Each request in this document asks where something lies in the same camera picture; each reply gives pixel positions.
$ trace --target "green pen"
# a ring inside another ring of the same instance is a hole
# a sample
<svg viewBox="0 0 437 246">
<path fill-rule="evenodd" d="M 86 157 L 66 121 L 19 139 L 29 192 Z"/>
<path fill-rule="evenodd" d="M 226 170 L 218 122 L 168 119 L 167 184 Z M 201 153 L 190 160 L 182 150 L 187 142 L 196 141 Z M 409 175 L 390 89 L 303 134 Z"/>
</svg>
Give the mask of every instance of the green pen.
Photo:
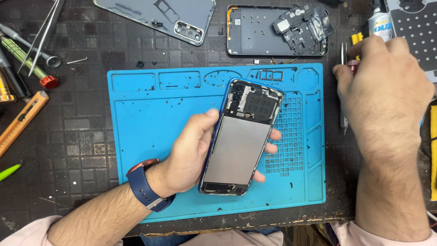
<svg viewBox="0 0 437 246">
<path fill-rule="evenodd" d="M 2 181 L 3 179 L 9 177 L 9 175 L 14 173 L 20 167 L 21 167 L 21 164 L 17 164 L 17 165 L 15 165 L 13 167 L 10 167 L 10 168 L 4 170 L 3 172 L 0 172 L 0 181 Z"/>
</svg>

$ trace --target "opened smartphone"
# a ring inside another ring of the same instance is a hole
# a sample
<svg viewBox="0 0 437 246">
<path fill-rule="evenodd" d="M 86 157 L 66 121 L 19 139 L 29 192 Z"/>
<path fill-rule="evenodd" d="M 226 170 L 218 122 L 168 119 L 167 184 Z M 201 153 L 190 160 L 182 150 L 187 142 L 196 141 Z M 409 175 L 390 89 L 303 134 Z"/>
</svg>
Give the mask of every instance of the opened smartphone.
<svg viewBox="0 0 437 246">
<path fill-rule="evenodd" d="M 199 182 L 201 194 L 247 192 L 283 99 L 277 88 L 230 80 Z"/>
</svg>

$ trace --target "cardboard box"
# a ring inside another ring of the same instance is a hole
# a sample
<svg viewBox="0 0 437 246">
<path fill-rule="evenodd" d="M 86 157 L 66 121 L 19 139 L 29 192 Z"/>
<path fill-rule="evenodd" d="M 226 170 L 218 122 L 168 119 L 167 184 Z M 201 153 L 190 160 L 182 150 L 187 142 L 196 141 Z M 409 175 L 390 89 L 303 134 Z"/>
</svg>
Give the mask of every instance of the cardboard box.
<svg viewBox="0 0 437 246">
<path fill-rule="evenodd" d="M 331 246 L 314 225 L 293 226 L 294 246 Z"/>
</svg>

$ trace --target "blue silicone repair mat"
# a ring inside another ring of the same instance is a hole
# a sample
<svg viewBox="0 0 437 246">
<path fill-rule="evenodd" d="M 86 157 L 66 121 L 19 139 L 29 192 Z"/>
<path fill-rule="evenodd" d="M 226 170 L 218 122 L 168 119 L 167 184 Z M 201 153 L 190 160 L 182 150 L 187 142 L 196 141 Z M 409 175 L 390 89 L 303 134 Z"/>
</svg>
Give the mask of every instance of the blue silicone repair mat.
<svg viewBox="0 0 437 246">
<path fill-rule="evenodd" d="M 142 222 L 319 204 L 326 200 L 323 67 L 320 63 L 109 71 L 108 86 L 120 183 L 135 164 L 165 158 L 188 118 L 219 108 L 228 81 L 241 77 L 285 92 L 275 128 L 277 154 L 263 154 L 246 195 L 201 195 L 197 186 Z"/>
</svg>

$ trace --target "right hand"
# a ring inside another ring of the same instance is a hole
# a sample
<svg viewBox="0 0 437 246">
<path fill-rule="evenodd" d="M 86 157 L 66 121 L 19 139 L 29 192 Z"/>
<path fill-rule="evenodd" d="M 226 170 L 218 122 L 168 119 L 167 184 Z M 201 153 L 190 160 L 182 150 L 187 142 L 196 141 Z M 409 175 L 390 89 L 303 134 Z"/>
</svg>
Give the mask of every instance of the right hand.
<svg viewBox="0 0 437 246">
<path fill-rule="evenodd" d="M 434 85 L 410 54 L 407 41 L 394 38 L 384 43 L 371 36 L 347 54 L 361 56 L 355 76 L 345 65 L 335 66 L 333 73 L 342 110 L 364 158 L 392 155 L 391 149 L 411 148 L 411 144 L 418 148 L 420 121 Z"/>
</svg>

